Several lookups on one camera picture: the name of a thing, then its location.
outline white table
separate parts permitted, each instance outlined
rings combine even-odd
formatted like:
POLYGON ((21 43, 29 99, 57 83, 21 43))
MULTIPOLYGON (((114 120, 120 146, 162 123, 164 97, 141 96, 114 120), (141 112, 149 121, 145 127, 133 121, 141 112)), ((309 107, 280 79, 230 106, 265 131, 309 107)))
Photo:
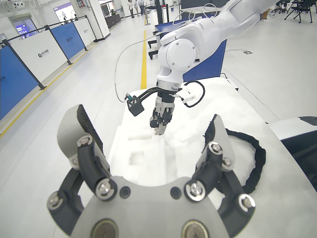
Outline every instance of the white table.
MULTIPOLYGON (((201 82, 206 88, 204 99, 194 108, 175 99, 173 118, 163 136, 154 135, 149 126, 156 95, 143 102, 145 111, 137 117, 125 109, 108 158, 112 175, 146 186, 191 177, 204 147, 203 135, 217 113, 226 128, 254 136, 266 149, 266 164, 251 194, 256 211, 239 237, 316 237, 317 193, 281 141, 225 79, 201 82)), ((190 87, 200 97, 199 85, 190 87)), ((254 151, 239 139, 231 138, 231 143, 236 155, 234 172, 244 185, 254 167, 254 151)), ((209 195, 216 208, 222 197, 217 190, 209 195)))

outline blue panel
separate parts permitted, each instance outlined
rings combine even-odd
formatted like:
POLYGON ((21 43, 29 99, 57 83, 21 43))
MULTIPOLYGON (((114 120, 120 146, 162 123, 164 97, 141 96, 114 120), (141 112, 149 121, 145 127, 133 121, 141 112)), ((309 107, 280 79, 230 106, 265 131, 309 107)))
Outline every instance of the blue panel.
POLYGON ((224 51, 226 49, 226 43, 227 40, 223 41, 212 56, 185 73, 183 75, 184 81, 188 82, 191 80, 219 77, 222 68, 224 51))
POLYGON ((0 50, 0 119, 37 86, 10 48, 0 50))
POLYGON ((55 27, 52 29, 52 33, 54 34, 56 40, 62 47, 68 59, 73 57, 85 47, 74 23, 55 27))

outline yellow floor line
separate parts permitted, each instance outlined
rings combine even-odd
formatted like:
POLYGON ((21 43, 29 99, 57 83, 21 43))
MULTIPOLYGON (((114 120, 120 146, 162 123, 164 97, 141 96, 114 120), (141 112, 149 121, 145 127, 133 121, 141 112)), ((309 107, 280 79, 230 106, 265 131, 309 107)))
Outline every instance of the yellow floor line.
MULTIPOLYGON (((35 102, 35 100, 48 88, 50 87, 59 77, 62 76, 62 74, 64 74, 70 67, 72 67, 80 58, 82 58, 88 51, 84 52, 81 56, 78 57, 77 60, 75 60, 73 62, 72 65, 68 66, 65 70, 63 70, 49 85, 46 86, 46 88, 42 91, 40 91, 40 93, 31 101, 29 102, 29 104, 13 119, 13 121, 8 125, 8 127, 6 129, 4 129, 4 131, 1 133, 0 138, 10 129, 10 127, 17 121, 17 119, 19 119, 19 117, 27 110, 27 108, 29 108, 31 106, 31 104, 33 104, 33 102, 35 102)), ((18 112, 18 110, 9 118, 9 120, 18 112)))
MULTIPOLYGON (((146 30, 144 30, 144 39, 146 39, 146 30)), ((143 42, 141 89, 146 89, 146 41, 143 42)))

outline barrier fence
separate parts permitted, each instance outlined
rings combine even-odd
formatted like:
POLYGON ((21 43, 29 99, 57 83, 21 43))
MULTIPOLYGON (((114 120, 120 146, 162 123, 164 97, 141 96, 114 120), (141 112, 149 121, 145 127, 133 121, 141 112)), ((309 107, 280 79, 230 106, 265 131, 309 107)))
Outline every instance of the barrier fence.
POLYGON ((96 40, 87 16, 31 30, 0 43, 0 120, 36 86, 96 40), (41 31, 19 40, 26 34, 41 31))

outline display screen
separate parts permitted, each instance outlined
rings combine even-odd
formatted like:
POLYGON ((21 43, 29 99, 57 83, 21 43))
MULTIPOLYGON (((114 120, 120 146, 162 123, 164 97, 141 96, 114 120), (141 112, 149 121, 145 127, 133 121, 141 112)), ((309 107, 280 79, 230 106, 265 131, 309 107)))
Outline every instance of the display screen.
MULTIPOLYGON (((28 32, 29 32, 29 30, 27 29, 27 27, 26 27, 25 25, 17 25, 17 26, 16 26, 16 29, 17 29, 17 31, 19 32, 19 34, 25 34, 25 33, 28 33, 28 32)), ((25 38, 27 38, 27 37, 29 37, 29 36, 32 36, 32 34, 31 34, 31 33, 28 33, 28 34, 26 34, 26 35, 22 35, 21 38, 22 38, 22 39, 25 39, 25 38)))

